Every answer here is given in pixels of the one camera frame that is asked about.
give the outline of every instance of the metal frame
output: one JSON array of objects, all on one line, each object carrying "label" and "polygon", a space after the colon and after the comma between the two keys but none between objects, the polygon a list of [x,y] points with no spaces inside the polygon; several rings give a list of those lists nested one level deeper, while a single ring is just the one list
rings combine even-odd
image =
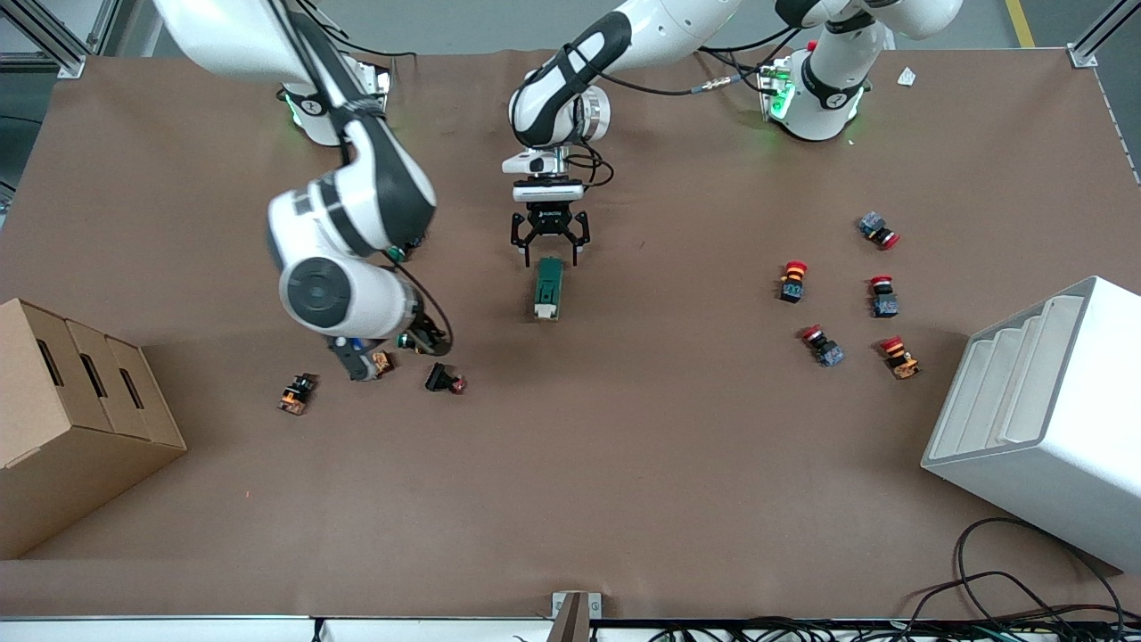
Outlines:
[{"label": "metal frame", "polygon": [[[678,642],[679,633],[663,635],[669,627],[698,627],[699,642],[731,640],[717,621],[710,620],[624,620],[590,621],[583,625],[580,611],[570,612],[566,624],[559,626],[540,618],[330,618],[324,620],[319,637],[314,637],[315,620],[297,616],[181,616],[181,617],[81,617],[81,618],[8,618],[0,617],[0,639],[5,642],[119,642],[122,640],[163,640],[165,642],[249,642],[250,640],[319,640],[321,642],[542,642],[544,636],[557,633],[557,642],[646,642],[657,637],[663,642]],[[830,629],[837,642],[852,642],[857,636],[874,632],[898,633],[898,621],[889,626],[884,620],[848,620],[844,628]],[[1103,623],[1074,623],[1086,631],[1104,631]],[[769,637],[775,633],[764,627],[745,628],[751,639]],[[1028,642],[1052,642],[1049,633],[1020,633]],[[912,634],[914,642],[939,642],[933,634]],[[1091,639],[1109,642],[1108,634]],[[795,634],[778,635],[777,642],[798,642]]]},{"label": "metal frame", "polygon": [[1141,9],[1141,0],[1114,0],[1109,8],[1094,21],[1093,25],[1078,36],[1076,42],[1066,44],[1074,68],[1098,66],[1094,52],[1115,31],[1133,17],[1138,9]]},{"label": "metal frame", "polygon": [[[559,617],[559,609],[563,608],[563,602],[566,601],[567,596],[573,593],[582,593],[581,591],[559,591],[557,593],[551,593],[551,617]],[[590,619],[600,619],[602,617],[602,594],[601,593],[585,593],[586,606],[590,607]]]},{"label": "metal frame", "polygon": [[79,78],[83,73],[87,56],[95,52],[90,44],[99,43],[102,35],[97,32],[106,29],[118,13],[119,5],[120,0],[104,2],[96,19],[96,29],[84,42],[39,0],[0,0],[0,13],[42,52],[27,56],[8,55],[5,56],[5,63],[24,68],[58,65],[59,78]]}]

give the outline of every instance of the robotic arm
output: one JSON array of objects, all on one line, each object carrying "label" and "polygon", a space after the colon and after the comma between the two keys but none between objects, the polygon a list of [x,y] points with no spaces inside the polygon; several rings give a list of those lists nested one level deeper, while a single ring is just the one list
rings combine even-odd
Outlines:
[{"label": "robotic arm", "polygon": [[267,239],[290,316],[324,335],[356,381],[380,375],[381,356],[373,351],[383,339],[397,338],[397,346],[421,353],[447,353],[450,338],[427,315],[413,284],[365,260],[389,247],[416,246],[435,213],[435,192],[321,25],[278,0],[155,5],[200,66],[282,82],[298,96],[310,137],[339,139],[342,132],[356,148],[348,164],[269,203]]},{"label": "robotic arm", "polygon": [[[820,98],[822,111],[837,111],[849,101],[851,111],[858,101],[852,98],[883,48],[884,25],[922,40],[942,31],[961,5],[962,0],[776,0],[776,11],[795,29],[825,25],[812,55],[794,56],[792,62],[801,64],[815,58],[806,73],[798,70],[794,83]],[[609,74],[679,60],[703,46],[739,6],[741,0],[626,0],[528,74],[508,105],[516,137],[532,149],[600,138],[609,124],[609,103],[601,89],[592,87],[596,70]],[[831,138],[847,122],[841,119],[837,128],[836,117],[788,107],[791,121],[777,120],[803,138]],[[828,122],[802,124],[812,120]],[[531,166],[532,159],[526,160],[509,160],[503,169],[523,171]]]},{"label": "robotic arm", "polygon": [[[512,197],[525,203],[515,213],[511,242],[529,265],[536,236],[566,236],[574,259],[590,242],[586,212],[570,212],[586,185],[567,174],[570,146],[601,138],[610,124],[610,104],[600,73],[664,65],[701,48],[733,17],[742,0],[626,0],[564,44],[532,71],[508,103],[508,117],[523,153],[503,161],[504,173],[524,173]],[[795,29],[825,25],[814,51],[800,50],[760,70],[766,115],[792,135],[832,138],[856,115],[867,71],[883,49],[884,25],[913,39],[932,35],[950,23],[962,0],[776,0],[777,14]],[[718,88],[721,79],[690,92]],[[572,221],[582,230],[575,234]],[[531,230],[520,236],[520,226]]]},{"label": "robotic arm", "polygon": [[[504,173],[525,173],[515,181],[512,197],[526,216],[515,213],[511,243],[527,265],[536,236],[565,236],[574,245],[574,262],[590,242],[585,211],[572,214],[570,203],[589,185],[567,174],[569,147],[584,147],[601,163],[589,140],[606,135],[610,101],[594,82],[599,72],[664,65],[688,56],[705,43],[736,13],[742,0],[626,0],[564,44],[543,66],[527,74],[508,104],[508,117],[525,149],[503,161]],[[570,229],[572,220],[581,231]],[[528,222],[531,230],[520,236]]]},{"label": "robotic arm", "polygon": [[867,72],[883,50],[885,27],[912,40],[942,31],[963,0],[776,0],[788,26],[824,24],[811,51],[774,62],[779,73],[762,80],[768,116],[806,140],[826,140],[856,116]]},{"label": "robotic arm", "polygon": [[578,99],[597,98],[609,115],[606,94],[591,87],[596,70],[609,74],[680,60],[717,33],[741,2],[626,0],[528,74],[508,107],[516,137],[537,149],[601,138],[606,124],[589,129],[600,109]]}]

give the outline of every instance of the cable connector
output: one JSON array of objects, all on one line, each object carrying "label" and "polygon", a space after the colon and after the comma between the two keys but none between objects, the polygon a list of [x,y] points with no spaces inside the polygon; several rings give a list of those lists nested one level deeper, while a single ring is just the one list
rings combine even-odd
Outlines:
[{"label": "cable connector", "polygon": [[714,89],[720,89],[728,84],[733,84],[734,82],[737,82],[739,80],[741,80],[739,73],[736,75],[722,75],[721,78],[714,78],[709,82],[698,84],[697,87],[694,87],[690,91],[694,94],[704,94],[705,91],[713,91]]},{"label": "cable connector", "polygon": [[758,73],[758,75],[761,75],[762,78],[775,78],[777,80],[791,80],[792,79],[792,72],[788,70],[788,67],[780,66],[780,65],[766,65],[766,66],[756,70],[756,73]]}]

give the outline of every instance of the cardboard divider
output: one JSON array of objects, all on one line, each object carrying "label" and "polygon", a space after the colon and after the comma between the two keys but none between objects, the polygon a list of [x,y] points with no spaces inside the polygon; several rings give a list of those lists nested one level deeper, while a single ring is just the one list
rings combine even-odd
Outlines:
[{"label": "cardboard divider", "polygon": [[111,430],[115,434],[149,440],[146,422],[136,408],[133,396],[119,372],[119,361],[107,346],[107,338],[70,319],[67,332],[79,349],[80,363],[87,372],[99,404],[103,405]]},{"label": "cardboard divider", "polygon": [[18,301],[18,304],[23,307],[27,326],[32,328],[39,346],[43,367],[51,375],[56,393],[63,401],[72,425],[113,432],[99,398],[94,395],[91,379],[83,368],[64,319],[26,301]]},{"label": "cardboard divider", "polygon": [[146,423],[151,441],[185,449],[186,444],[170,416],[167,401],[159,391],[159,384],[154,381],[143,351],[112,338],[107,338],[107,346],[119,364],[120,381]]}]

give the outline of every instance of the small white paper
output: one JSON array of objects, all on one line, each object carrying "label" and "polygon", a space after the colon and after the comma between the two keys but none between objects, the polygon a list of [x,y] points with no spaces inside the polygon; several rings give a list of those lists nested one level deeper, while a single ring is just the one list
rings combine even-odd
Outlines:
[{"label": "small white paper", "polygon": [[915,84],[915,72],[912,71],[912,67],[904,67],[904,73],[899,74],[899,80],[896,82],[903,84],[904,87]]}]

